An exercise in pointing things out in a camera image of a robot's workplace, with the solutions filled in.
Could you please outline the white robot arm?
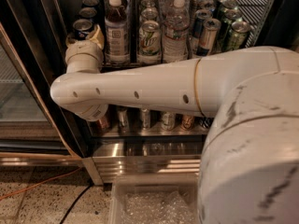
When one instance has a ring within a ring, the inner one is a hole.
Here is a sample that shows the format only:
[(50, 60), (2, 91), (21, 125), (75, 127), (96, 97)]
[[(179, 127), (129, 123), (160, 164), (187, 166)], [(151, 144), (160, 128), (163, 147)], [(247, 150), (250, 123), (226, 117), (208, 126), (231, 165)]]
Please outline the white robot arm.
[(299, 53), (261, 46), (101, 73), (79, 41), (52, 100), (88, 121), (108, 105), (214, 120), (198, 181), (200, 224), (299, 224)]

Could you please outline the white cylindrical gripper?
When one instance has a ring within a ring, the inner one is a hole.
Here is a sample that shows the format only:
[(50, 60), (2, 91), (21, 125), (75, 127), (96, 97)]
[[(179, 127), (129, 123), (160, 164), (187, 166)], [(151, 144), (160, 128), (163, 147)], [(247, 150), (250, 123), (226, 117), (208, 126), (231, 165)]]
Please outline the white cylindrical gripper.
[(105, 38), (99, 24), (94, 25), (87, 39), (77, 42), (73, 33), (67, 35), (65, 39), (68, 47), (65, 53), (67, 73), (98, 74), (102, 69), (104, 61), (102, 49), (105, 47)]

